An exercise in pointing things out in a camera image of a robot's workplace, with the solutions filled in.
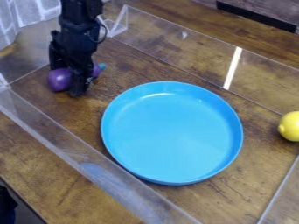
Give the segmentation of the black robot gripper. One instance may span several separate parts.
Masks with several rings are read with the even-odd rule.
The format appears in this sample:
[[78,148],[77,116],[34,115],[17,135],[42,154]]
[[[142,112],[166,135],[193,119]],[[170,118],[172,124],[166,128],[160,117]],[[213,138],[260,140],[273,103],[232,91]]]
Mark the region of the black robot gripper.
[[69,67],[70,80],[67,93],[71,97],[85,94],[93,81],[90,55],[97,50],[98,21],[93,18],[74,24],[58,17],[59,31],[50,32],[50,70]]

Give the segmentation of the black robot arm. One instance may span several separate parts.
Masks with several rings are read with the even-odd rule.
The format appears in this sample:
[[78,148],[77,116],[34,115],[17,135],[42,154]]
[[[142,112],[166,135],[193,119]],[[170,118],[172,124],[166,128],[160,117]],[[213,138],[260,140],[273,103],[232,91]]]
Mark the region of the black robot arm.
[[66,68],[70,73],[69,95],[85,94],[92,82],[92,54],[105,37],[98,37],[101,0],[59,0],[59,30],[50,32],[50,70]]

